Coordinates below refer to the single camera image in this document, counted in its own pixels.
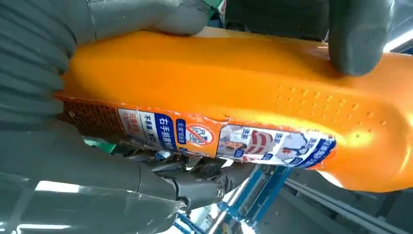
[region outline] warning icon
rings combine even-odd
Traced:
[[[199,124],[189,124],[186,127],[187,141],[196,145],[209,145],[214,141],[214,134],[210,129]]]

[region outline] green object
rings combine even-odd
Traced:
[[[101,149],[103,152],[106,152],[108,154],[112,153],[116,145],[110,144],[110,143],[105,143],[105,142],[99,142],[95,140],[85,140],[85,143],[90,146],[95,146],[96,148]]]

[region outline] illustration on label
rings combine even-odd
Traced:
[[[317,131],[227,125],[220,133],[217,156],[306,168],[321,162],[335,145],[332,136]]]
[[[210,129],[200,124],[189,124],[186,127],[187,141],[199,145],[210,145],[214,142],[215,136]]]

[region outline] gray robotic hand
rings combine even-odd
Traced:
[[[346,74],[365,74],[381,56],[394,1],[333,2],[331,60]],[[208,10],[202,0],[0,0],[0,229],[161,232],[181,202],[187,209],[218,202],[243,181],[249,164],[210,174],[210,162],[188,172],[116,158],[56,119],[59,75],[77,46],[145,28],[192,35]]]

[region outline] orange bottle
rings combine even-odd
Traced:
[[[138,146],[319,170],[344,188],[413,186],[413,58],[363,77],[325,44],[217,29],[137,32],[87,45],[64,76],[60,116]]]

